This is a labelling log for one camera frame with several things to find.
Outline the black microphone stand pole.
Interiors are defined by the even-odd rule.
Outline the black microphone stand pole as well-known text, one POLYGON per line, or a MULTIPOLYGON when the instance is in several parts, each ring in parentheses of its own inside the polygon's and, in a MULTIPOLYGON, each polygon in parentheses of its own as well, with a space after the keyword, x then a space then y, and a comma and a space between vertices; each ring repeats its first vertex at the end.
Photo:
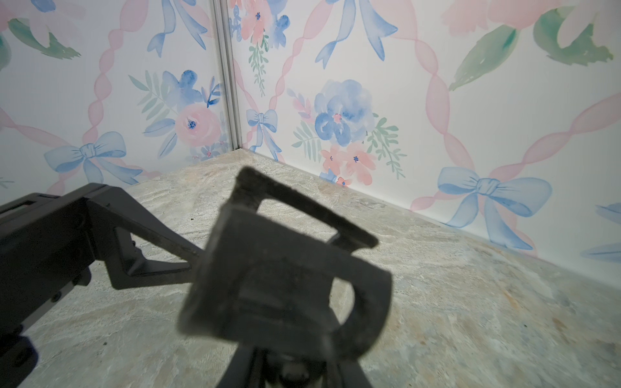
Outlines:
POLYGON ((177 323, 237 344, 221 387, 367 387, 392 276, 355 255, 378 239, 252 167, 222 206, 177 323))

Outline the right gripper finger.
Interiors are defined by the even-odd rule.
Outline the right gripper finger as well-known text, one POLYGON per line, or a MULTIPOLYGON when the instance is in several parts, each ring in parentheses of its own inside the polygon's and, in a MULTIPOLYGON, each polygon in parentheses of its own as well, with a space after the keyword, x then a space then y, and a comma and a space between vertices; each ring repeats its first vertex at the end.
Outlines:
POLYGON ((102 261, 114 289, 192 281, 202 249, 165 226, 124 189, 87 184, 64 196, 32 193, 1 207, 1 385, 37 366, 27 336, 102 261))

